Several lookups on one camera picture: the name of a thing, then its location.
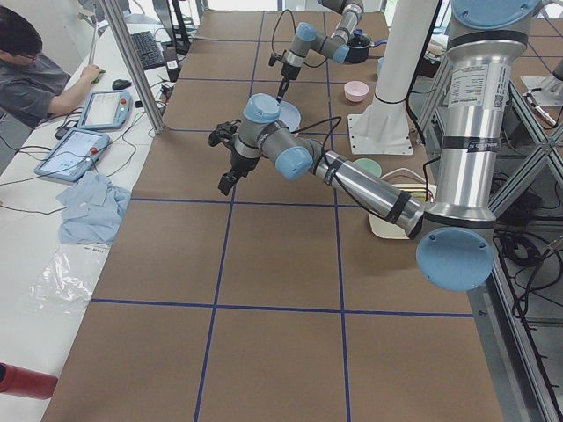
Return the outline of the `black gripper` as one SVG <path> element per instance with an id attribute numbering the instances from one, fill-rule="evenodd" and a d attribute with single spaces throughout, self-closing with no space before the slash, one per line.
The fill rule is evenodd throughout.
<path id="1" fill-rule="evenodd" d="M 276 101 L 278 103 L 281 103 L 288 88 L 290 85 L 290 81 L 295 81 L 297 80 L 297 77 L 300 73 L 300 67 L 299 66 L 294 66 L 288 62 L 283 63 L 282 68 L 281 68 L 281 75 L 282 75 L 282 80 L 280 82 L 280 85 L 278 87 L 278 91 L 277 91 L 277 95 L 276 95 Z"/>
<path id="2" fill-rule="evenodd" d="M 232 150 L 230 153 L 230 171 L 221 176 L 218 184 L 219 191 L 224 196 L 228 196 L 231 189 L 237 184 L 238 178 L 246 177 L 256 168 L 259 160 L 259 157 L 242 156 L 235 149 Z"/>

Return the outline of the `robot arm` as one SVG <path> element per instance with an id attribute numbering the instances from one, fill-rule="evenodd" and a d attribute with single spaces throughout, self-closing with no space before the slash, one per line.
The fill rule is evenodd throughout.
<path id="1" fill-rule="evenodd" d="M 221 143 L 230 150 L 231 168 L 222 175 L 219 190 L 227 195 L 261 157 L 288 180 L 308 171 L 417 239 L 418 266 L 434 285 L 466 291 L 483 284 L 494 264 L 496 217 L 488 198 L 511 67 L 527 47 L 540 2 L 452 1 L 446 59 L 453 71 L 434 201 L 418 202 L 321 143 L 291 134 L 280 120 L 281 98 L 310 51 L 344 62 L 364 13 L 362 1 L 318 1 L 341 15 L 333 34 L 300 23 L 289 51 L 270 63 L 283 63 L 277 98 L 251 96 L 242 120 L 219 124 L 210 134 L 211 146 Z M 363 113 L 347 118 L 355 154 L 412 154 L 406 99 L 432 33 L 433 11 L 439 8 L 439 1 L 398 1 L 374 99 Z"/>
<path id="2" fill-rule="evenodd" d="M 282 55 L 271 54 L 269 65 L 281 62 L 282 80 L 278 88 L 276 100 L 281 102 L 291 81 L 297 80 L 298 74 L 305 64 L 310 50 L 323 55 L 337 63 L 343 63 L 347 57 L 353 30 L 357 27 L 364 13 L 363 2 L 360 0 L 347 1 L 318 1 L 331 11 L 341 15 L 339 24 L 332 35 L 318 31 L 312 24 L 300 22 L 296 27 L 294 39 L 288 51 Z"/>

